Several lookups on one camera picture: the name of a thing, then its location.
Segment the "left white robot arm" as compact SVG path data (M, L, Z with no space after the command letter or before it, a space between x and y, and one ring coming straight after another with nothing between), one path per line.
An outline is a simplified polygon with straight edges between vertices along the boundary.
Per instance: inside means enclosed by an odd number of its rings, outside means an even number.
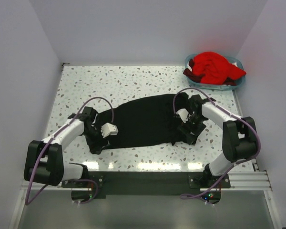
M103 138L101 128L93 122L98 112L92 107L84 107L83 112L72 114L53 135L29 143L24 179L33 182L57 186L62 181L72 180L78 187L89 183L88 168L84 164L66 163L63 159L64 150L78 136L84 136L92 154L99 155L107 148L109 141Z

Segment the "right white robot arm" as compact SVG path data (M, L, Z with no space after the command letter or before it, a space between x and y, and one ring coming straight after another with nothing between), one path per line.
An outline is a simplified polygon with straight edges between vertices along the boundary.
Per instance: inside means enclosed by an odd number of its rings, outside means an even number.
M235 165L252 159L260 150L254 119L235 115L211 98L202 99L194 95L189 99L189 109L176 110L173 106L173 111L181 120L178 130L185 135L189 145L195 144L206 128L204 121L213 121L223 131L222 153L204 167L203 174L197 179L207 187L214 187L221 176L225 176Z

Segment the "black t shirt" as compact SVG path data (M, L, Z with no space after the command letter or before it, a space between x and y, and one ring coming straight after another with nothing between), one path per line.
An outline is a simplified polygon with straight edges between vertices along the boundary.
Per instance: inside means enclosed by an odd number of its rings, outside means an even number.
M185 136L177 130L181 120L175 117L173 106L176 110L189 109L189 96L180 93L144 97L99 113L97 127L112 123L119 131L105 138L110 144L105 149L186 143Z

